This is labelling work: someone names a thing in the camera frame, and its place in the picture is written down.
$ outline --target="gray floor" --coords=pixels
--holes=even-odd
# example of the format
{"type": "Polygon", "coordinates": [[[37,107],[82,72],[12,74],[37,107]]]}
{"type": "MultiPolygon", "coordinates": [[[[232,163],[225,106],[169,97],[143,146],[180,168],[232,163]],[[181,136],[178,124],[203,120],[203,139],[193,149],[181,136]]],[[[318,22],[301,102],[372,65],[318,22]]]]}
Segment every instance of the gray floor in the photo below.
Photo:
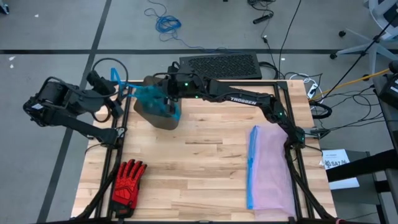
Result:
{"type": "MultiPolygon", "coordinates": [[[[168,14],[179,18],[183,24],[179,35],[190,45],[206,48],[229,47],[236,49],[264,49],[259,38],[265,24],[252,24],[261,16],[244,0],[158,0],[168,7],[168,14]]],[[[271,48],[282,45],[287,26],[298,1],[277,0],[271,5],[275,16],[265,35],[271,48]]],[[[104,8],[105,0],[8,0],[11,14],[0,15],[0,49],[91,49],[104,8]]],[[[113,0],[104,27],[99,49],[186,49],[180,42],[160,42],[154,29],[155,19],[143,13],[147,7],[162,8],[146,1],[113,0]]],[[[379,28],[371,19],[362,0],[317,1],[304,0],[290,30],[284,49],[342,49],[362,44],[354,37],[338,37],[339,30],[349,27],[372,37],[379,28]]],[[[0,93],[0,127],[3,145],[0,157],[0,223],[36,222],[52,169],[65,134],[65,128],[40,128],[29,121],[22,104],[36,93],[48,76],[56,76],[79,84],[89,55],[0,55],[2,82],[0,93]]],[[[128,67],[130,79],[142,79],[155,72],[164,72],[167,66],[187,55],[97,55],[116,57],[128,67]]],[[[260,61],[271,62],[269,54],[257,55],[260,61]]],[[[283,54],[282,72],[300,72],[309,75],[324,73],[321,87],[332,87],[356,60],[357,55],[342,55],[330,60],[328,54],[283,54]]],[[[377,70],[387,67],[388,61],[380,58],[377,70]]],[[[113,63],[98,67],[100,74],[108,76],[113,63]]],[[[273,72],[262,68],[264,79],[273,72]]],[[[362,59],[346,80],[368,73],[367,57],[362,59]]],[[[360,82],[336,92],[361,90],[371,82],[360,82]]],[[[339,96],[325,103],[334,105],[339,96]]],[[[360,119],[368,111],[347,101],[335,108],[324,120],[331,128],[360,119]]],[[[373,106],[372,114],[380,107],[373,106]]],[[[87,140],[74,133],[68,149],[60,182],[53,199],[48,221],[66,220],[70,216],[76,187],[83,163],[87,140]]],[[[332,132],[321,140],[324,148],[345,148],[370,151],[375,154],[392,147],[384,123],[370,124],[367,128],[345,128],[332,132]]],[[[390,223],[397,223],[394,204],[388,194],[383,195],[390,223]]],[[[374,206],[335,202],[339,217],[352,218],[375,212],[374,206]]],[[[356,221],[378,222],[377,215],[356,221]]]]}

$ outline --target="white cable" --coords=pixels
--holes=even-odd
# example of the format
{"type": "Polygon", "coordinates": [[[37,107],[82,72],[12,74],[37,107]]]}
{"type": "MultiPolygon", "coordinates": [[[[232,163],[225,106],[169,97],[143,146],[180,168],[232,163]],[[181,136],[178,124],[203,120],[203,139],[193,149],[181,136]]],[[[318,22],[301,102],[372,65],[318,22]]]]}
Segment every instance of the white cable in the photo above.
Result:
{"type": "Polygon", "coordinates": [[[304,74],[304,73],[297,73],[297,74],[292,75],[292,76],[289,78],[289,80],[291,80],[293,77],[296,77],[296,76],[299,76],[299,77],[300,77],[301,75],[307,77],[307,78],[304,78],[304,80],[303,80],[304,83],[312,82],[312,83],[314,83],[314,84],[316,84],[316,85],[318,86],[317,90],[319,90],[320,92],[322,92],[321,87],[318,85],[318,83],[317,83],[315,80],[313,80],[312,78],[310,78],[310,76],[307,75],[307,74],[304,74]]]}

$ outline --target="yellow cable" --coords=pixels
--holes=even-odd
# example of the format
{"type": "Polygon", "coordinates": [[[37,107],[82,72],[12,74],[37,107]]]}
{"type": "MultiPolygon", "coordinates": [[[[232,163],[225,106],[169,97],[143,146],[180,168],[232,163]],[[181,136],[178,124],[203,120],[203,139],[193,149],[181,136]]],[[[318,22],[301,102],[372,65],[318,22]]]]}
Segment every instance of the yellow cable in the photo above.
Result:
{"type": "MultiPolygon", "coordinates": [[[[373,77],[376,77],[376,76],[379,76],[379,75],[383,75],[383,74],[385,74],[385,73],[387,73],[387,72],[390,72],[390,70],[389,70],[388,68],[387,68],[387,69],[384,69],[383,71],[376,72],[375,74],[368,75],[368,76],[366,76],[366,77],[362,77],[362,78],[359,78],[359,79],[357,79],[357,80],[353,80],[353,81],[349,81],[349,82],[340,84],[340,85],[336,86],[335,90],[338,89],[338,88],[341,88],[341,87],[343,87],[343,86],[346,86],[346,85],[350,85],[350,84],[357,83],[357,82],[359,82],[359,81],[361,81],[361,80],[364,80],[364,79],[367,79],[367,78],[373,78],[373,77]]],[[[323,91],[323,92],[321,92],[321,93],[315,95],[313,98],[311,98],[311,100],[316,100],[319,96],[322,96],[322,94],[325,94],[325,93],[328,93],[328,92],[330,92],[330,90],[323,91]]]]}

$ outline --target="work glove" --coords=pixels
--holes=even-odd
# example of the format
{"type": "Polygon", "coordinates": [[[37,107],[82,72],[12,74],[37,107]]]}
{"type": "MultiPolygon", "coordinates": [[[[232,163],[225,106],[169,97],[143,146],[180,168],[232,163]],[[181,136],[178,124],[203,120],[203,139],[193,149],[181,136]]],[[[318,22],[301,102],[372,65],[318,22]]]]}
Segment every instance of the work glove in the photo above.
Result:
{"type": "Polygon", "coordinates": [[[116,218],[129,218],[137,206],[139,182],[147,165],[134,159],[120,165],[116,184],[112,194],[113,209],[116,218]]]}

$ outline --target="wooden table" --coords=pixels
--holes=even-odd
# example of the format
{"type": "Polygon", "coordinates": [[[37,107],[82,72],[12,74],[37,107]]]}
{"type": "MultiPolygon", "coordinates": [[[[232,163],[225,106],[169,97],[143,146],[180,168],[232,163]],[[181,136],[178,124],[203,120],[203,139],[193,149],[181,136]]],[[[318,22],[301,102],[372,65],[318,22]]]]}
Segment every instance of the wooden table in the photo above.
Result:
{"type": "MultiPolygon", "coordinates": [[[[296,125],[313,127],[303,82],[292,80],[287,84],[296,125]]],[[[274,94],[270,86],[236,87],[274,94]]],[[[141,118],[133,110],[134,99],[131,100],[122,161],[139,159],[148,164],[132,220],[255,220],[254,212],[246,209],[246,136],[255,124],[267,122],[259,108],[233,102],[183,99],[178,127],[166,131],[154,128],[141,118]]],[[[106,109],[97,116],[103,119],[106,109]]],[[[108,128],[111,121],[94,125],[108,128]]],[[[97,143],[90,141],[88,146],[97,143]]],[[[319,147],[316,139],[307,138],[306,144],[319,147]]],[[[101,147],[87,152],[73,217],[83,211],[97,192],[105,153],[101,147]]],[[[310,190],[326,210],[336,216],[326,172],[320,165],[320,152],[305,148],[302,154],[310,190]]],[[[304,197],[298,189],[306,217],[304,197]]],[[[106,216],[109,191],[104,197],[103,216],[106,216]]],[[[280,210],[268,213],[268,221],[287,221],[287,214],[280,210]]]]}

